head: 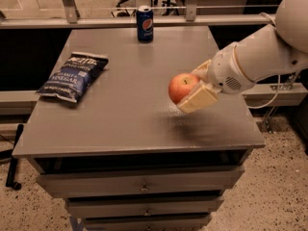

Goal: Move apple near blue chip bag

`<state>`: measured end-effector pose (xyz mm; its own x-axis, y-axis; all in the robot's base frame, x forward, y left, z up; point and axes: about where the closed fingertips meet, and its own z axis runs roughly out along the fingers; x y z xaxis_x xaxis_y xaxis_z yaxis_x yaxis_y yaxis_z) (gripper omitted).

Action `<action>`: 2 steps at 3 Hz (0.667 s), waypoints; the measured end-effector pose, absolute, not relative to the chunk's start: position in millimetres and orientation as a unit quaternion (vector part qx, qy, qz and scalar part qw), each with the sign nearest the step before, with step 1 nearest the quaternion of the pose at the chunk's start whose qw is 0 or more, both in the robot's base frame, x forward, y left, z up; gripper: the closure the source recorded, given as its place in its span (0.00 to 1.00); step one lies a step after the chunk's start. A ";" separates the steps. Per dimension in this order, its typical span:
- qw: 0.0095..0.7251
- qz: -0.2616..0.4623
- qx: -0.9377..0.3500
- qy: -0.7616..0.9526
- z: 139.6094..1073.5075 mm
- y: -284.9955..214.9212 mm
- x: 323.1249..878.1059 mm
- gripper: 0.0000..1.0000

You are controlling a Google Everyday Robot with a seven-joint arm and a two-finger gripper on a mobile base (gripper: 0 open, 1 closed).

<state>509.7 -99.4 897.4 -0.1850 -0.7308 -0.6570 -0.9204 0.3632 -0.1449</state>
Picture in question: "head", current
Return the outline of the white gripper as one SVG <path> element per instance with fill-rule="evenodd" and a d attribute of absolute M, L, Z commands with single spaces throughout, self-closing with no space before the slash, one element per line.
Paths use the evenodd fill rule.
<path fill-rule="evenodd" d="M 199 83 L 185 96 L 177 108 L 189 114 L 209 107 L 218 101 L 218 94 L 235 94 L 249 90 L 255 86 L 240 68 L 236 55 L 237 42 L 219 50 L 212 60 L 207 60 L 192 71 L 192 75 L 202 81 L 212 84 Z"/>

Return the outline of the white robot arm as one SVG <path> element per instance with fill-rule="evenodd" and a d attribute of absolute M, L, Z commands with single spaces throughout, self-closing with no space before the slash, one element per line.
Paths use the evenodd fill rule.
<path fill-rule="evenodd" d="M 177 108 L 185 113 L 211 106 L 221 93 L 236 94 L 274 75 L 308 68 L 308 0 L 282 0 L 274 21 L 219 50 L 192 73 L 201 78 Z"/>

